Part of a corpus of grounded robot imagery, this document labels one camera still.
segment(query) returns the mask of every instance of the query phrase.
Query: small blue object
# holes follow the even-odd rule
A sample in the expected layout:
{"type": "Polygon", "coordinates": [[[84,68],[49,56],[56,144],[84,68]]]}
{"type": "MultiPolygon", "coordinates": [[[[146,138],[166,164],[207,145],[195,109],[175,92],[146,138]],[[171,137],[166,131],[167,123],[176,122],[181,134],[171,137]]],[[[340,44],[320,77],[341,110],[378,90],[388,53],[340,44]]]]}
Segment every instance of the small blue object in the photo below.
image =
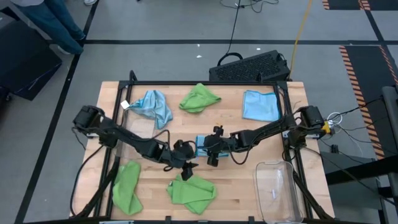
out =
{"type": "MultiPolygon", "coordinates": [[[[205,137],[204,136],[197,136],[196,140],[196,145],[197,145],[197,151],[195,153],[195,156],[207,156],[207,151],[204,147],[205,144],[205,137]]],[[[227,152],[221,152],[218,154],[218,157],[228,157],[227,152]]]]}
{"type": "Polygon", "coordinates": [[[166,97],[161,91],[149,90],[145,96],[129,106],[137,114],[155,120],[156,129],[162,129],[173,120],[172,111],[166,104],[166,97]]]}
{"type": "Polygon", "coordinates": [[[246,90],[243,95],[242,117],[256,121],[277,121],[280,116],[275,93],[246,90]]]}

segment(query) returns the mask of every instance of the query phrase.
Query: folded cloth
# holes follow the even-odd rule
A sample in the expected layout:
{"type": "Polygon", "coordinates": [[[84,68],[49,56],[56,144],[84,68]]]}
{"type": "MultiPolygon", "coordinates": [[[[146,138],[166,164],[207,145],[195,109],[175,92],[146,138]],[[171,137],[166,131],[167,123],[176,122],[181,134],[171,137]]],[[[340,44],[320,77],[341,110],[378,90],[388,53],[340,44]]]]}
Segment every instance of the folded cloth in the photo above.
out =
{"type": "Polygon", "coordinates": [[[155,120],[156,129],[162,129],[173,120],[172,111],[166,104],[166,97],[161,91],[148,90],[145,96],[129,106],[137,114],[155,120]]]}
{"type": "Polygon", "coordinates": [[[192,213],[201,215],[206,207],[216,198],[217,191],[213,183],[197,176],[183,181],[176,176],[167,187],[173,204],[184,204],[192,213]]]}
{"type": "Polygon", "coordinates": [[[127,215],[133,215],[142,210],[142,205],[134,193],[140,169],[140,164],[133,161],[120,166],[112,189],[113,203],[127,215]]]}
{"type": "Polygon", "coordinates": [[[198,83],[191,92],[181,101],[180,109],[189,113],[202,112],[206,106],[217,103],[220,97],[212,94],[203,84],[198,83]]]}
{"type": "Polygon", "coordinates": [[[277,121],[279,119],[279,110],[275,93],[245,91],[242,117],[256,121],[277,121]]]}

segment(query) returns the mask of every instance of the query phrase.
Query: wooden tabletop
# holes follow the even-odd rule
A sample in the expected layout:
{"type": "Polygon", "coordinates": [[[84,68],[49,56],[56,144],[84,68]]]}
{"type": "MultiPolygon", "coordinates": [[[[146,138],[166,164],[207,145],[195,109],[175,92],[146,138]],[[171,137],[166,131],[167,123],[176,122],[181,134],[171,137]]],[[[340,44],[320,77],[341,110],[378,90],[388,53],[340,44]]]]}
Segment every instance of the wooden tabletop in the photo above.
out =
{"type": "MultiPolygon", "coordinates": [[[[97,106],[102,108],[107,117],[112,117],[114,102],[116,99],[118,82],[103,82],[98,97],[97,106]]],[[[185,85],[136,85],[132,88],[131,101],[136,101],[145,95],[147,90],[159,90],[167,99],[167,104],[172,110],[173,120],[166,126],[171,133],[171,144],[178,139],[184,141],[195,140],[197,135],[212,134],[213,126],[223,125],[224,136],[229,136],[229,132],[243,129],[256,129],[265,125],[265,122],[242,119],[243,93],[246,90],[256,90],[261,93],[273,92],[269,86],[207,86],[215,95],[221,97],[219,103],[207,107],[200,114],[190,114],[180,110],[178,104],[183,97],[193,88],[185,85]]],[[[308,105],[305,95],[304,85],[301,82],[288,83],[291,107],[294,109],[308,105]]],[[[120,124],[122,112],[119,112],[120,124]]],[[[134,131],[141,136],[148,137],[153,130],[153,121],[148,121],[138,117],[133,112],[128,113],[126,128],[134,131]]],[[[307,140],[307,146],[318,151],[316,140],[307,140]]],[[[84,160],[99,147],[98,139],[89,139],[84,160]]],[[[248,160],[244,165],[235,164],[230,157],[221,158],[218,167],[206,164],[206,158],[194,159],[199,166],[194,168],[194,174],[198,175],[216,185],[218,196],[208,206],[202,215],[191,213],[184,205],[173,205],[166,187],[172,179],[179,173],[180,169],[164,172],[164,164],[156,164],[146,159],[138,159],[133,148],[123,146],[123,157],[121,164],[125,164],[131,159],[141,164],[141,174],[135,193],[138,196],[144,209],[141,213],[133,216],[123,214],[116,206],[113,206],[112,219],[124,220],[164,220],[165,216],[170,215],[173,220],[248,220],[248,216],[254,216],[256,220],[262,220],[257,212],[256,194],[254,188],[253,175],[256,165],[260,162],[281,161],[282,138],[280,134],[261,141],[261,143],[251,150],[248,160]]],[[[105,149],[93,157],[82,170],[73,207],[76,212],[83,209],[86,203],[93,196],[98,188],[101,170],[104,161],[105,149]]],[[[245,153],[234,154],[237,161],[244,159],[245,153]]],[[[325,211],[334,217],[333,207],[330,200],[329,190],[323,171],[322,160],[318,154],[308,150],[301,150],[305,176],[309,191],[325,211]]],[[[297,189],[300,211],[305,214],[302,203],[302,194],[297,189]]],[[[105,214],[106,202],[108,201],[109,190],[106,190],[103,197],[101,214],[105,214]]],[[[282,209],[275,208],[274,211],[279,216],[283,216],[282,209]]]]}

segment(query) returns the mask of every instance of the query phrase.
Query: yellow cable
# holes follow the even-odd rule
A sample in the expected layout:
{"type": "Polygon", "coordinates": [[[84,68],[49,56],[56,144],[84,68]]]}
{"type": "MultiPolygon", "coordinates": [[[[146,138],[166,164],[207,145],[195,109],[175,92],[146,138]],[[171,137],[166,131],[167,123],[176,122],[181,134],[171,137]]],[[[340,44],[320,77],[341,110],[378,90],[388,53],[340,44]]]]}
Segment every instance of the yellow cable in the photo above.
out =
{"type": "Polygon", "coordinates": [[[290,76],[293,73],[294,57],[295,57],[295,54],[296,54],[297,42],[299,41],[301,33],[303,32],[304,24],[305,24],[305,21],[307,20],[308,13],[310,12],[311,5],[312,5],[312,0],[308,0],[308,5],[307,5],[307,9],[305,10],[303,21],[301,22],[300,29],[298,30],[298,33],[297,33],[297,36],[296,36],[296,41],[294,42],[293,54],[292,54],[292,63],[290,64],[290,73],[289,73],[289,76],[287,78],[290,78],[290,76]]]}

